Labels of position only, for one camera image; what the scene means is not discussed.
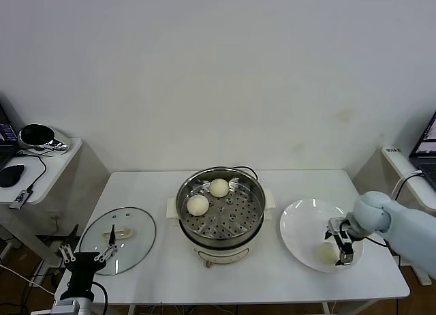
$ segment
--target white plate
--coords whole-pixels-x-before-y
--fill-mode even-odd
[[[306,199],[293,202],[281,215],[281,237],[289,251],[312,269],[321,272],[344,271],[353,267],[362,256],[361,241],[353,243],[354,259],[348,266],[325,264],[321,261],[318,249],[325,242],[328,220],[340,216],[345,216],[342,209],[324,200]]]

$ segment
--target laptop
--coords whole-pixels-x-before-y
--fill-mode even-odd
[[[436,190],[436,113],[409,156],[410,162],[424,174]]]
[[[19,150],[18,139],[3,107],[0,105],[0,169]]]

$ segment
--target stainless steel steamer basket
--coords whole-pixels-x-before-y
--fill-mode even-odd
[[[214,179],[229,182],[227,196],[217,198],[209,193]],[[187,210],[189,198],[201,194],[208,198],[209,209],[203,216],[192,216]],[[176,197],[176,210],[182,231],[194,243],[212,250],[229,250],[248,242],[264,220],[265,194],[251,175],[230,167],[201,170],[182,184]]]

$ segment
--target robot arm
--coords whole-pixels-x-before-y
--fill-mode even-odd
[[[115,227],[112,225],[107,248],[103,252],[76,252],[69,245],[59,247],[65,267],[71,278],[65,291],[51,310],[32,312],[31,315],[91,315],[94,294],[91,291],[95,273],[106,266],[106,262],[116,253]]]
[[[372,233],[377,233],[394,251],[436,278],[436,217],[406,208],[381,192],[367,192],[346,217],[328,222],[326,238],[334,235],[341,251],[337,265],[351,264],[353,255],[347,238],[353,243]]]

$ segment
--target steamed bun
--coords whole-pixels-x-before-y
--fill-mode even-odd
[[[321,261],[327,265],[334,265],[339,260],[339,249],[333,242],[323,242],[318,247]]]
[[[229,183],[223,179],[215,179],[209,185],[209,192],[212,196],[221,198],[229,193]]]
[[[205,196],[196,194],[188,200],[186,208],[191,215],[201,216],[209,209],[209,200]]]

